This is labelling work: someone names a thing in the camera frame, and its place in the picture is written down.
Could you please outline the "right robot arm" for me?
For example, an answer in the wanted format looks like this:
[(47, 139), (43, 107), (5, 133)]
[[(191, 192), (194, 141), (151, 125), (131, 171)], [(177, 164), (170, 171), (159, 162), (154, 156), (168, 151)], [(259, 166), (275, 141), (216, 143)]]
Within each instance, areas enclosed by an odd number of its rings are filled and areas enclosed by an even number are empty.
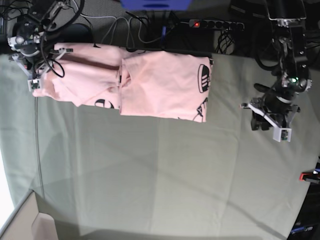
[(14, 61), (28, 77), (36, 78), (49, 71), (60, 78), (65, 76), (58, 59), (69, 51), (55, 53), (53, 47), (60, 35), (80, 17), (85, 1), (80, 1), (69, 21), (56, 28), (55, 20), (65, 6), (65, 0), (35, 0), (22, 19), (15, 23), (13, 36), (7, 39), (9, 47), (15, 52), (9, 60)]

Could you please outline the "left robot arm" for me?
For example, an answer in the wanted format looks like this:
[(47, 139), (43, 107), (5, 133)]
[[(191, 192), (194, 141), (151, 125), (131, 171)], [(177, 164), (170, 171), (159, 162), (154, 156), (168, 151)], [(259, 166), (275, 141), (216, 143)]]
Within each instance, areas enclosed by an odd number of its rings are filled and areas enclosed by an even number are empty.
[(278, 62), (265, 66), (258, 55), (257, 40), (252, 46), (257, 64), (276, 77), (272, 86), (255, 83), (254, 88), (262, 96), (243, 103), (251, 109), (251, 129), (267, 131), (270, 128), (288, 128), (300, 107), (294, 100), (312, 85), (308, 68), (307, 43), (305, 38), (305, 6), (301, 0), (265, 1), (267, 17), (272, 26)]

